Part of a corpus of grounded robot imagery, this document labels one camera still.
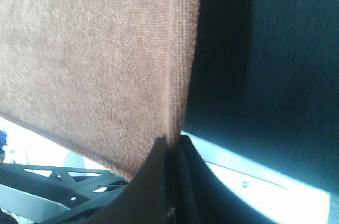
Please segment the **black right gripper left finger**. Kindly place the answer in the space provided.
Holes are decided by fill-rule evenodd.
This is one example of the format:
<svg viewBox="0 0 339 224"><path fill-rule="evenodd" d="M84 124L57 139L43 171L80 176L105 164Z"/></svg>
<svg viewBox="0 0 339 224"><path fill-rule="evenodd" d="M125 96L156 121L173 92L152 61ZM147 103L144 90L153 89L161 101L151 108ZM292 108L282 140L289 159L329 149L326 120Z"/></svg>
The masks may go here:
<svg viewBox="0 0 339 224"><path fill-rule="evenodd" d="M166 139L157 138L138 174L118 195L105 194L44 223L63 223L88 208L112 200L80 223L167 223Z"/></svg>

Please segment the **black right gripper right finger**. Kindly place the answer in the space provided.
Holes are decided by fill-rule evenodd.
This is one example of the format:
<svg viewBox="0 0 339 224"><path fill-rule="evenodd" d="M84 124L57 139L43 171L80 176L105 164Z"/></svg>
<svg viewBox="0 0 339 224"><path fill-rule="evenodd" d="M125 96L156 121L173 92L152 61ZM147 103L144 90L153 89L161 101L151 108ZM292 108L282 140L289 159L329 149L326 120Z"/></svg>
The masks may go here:
<svg viewBox="0 0 339 224"><path fill-rule="evenodd" d="M188 136L180 136L174 157L175 223L272 223L216 177Z"/></svg>

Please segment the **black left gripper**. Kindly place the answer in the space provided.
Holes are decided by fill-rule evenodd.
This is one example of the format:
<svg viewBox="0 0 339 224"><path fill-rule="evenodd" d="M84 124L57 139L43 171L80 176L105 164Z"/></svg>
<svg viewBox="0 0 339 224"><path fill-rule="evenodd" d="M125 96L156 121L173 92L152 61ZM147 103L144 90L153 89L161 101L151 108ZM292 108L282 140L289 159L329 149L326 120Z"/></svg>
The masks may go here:
<svg viewBox="0 0 339 224"><path fill-rule="evenodd" d="M1 209L34 223L85 223L126 185L104 169L1 164Z"/></svg>

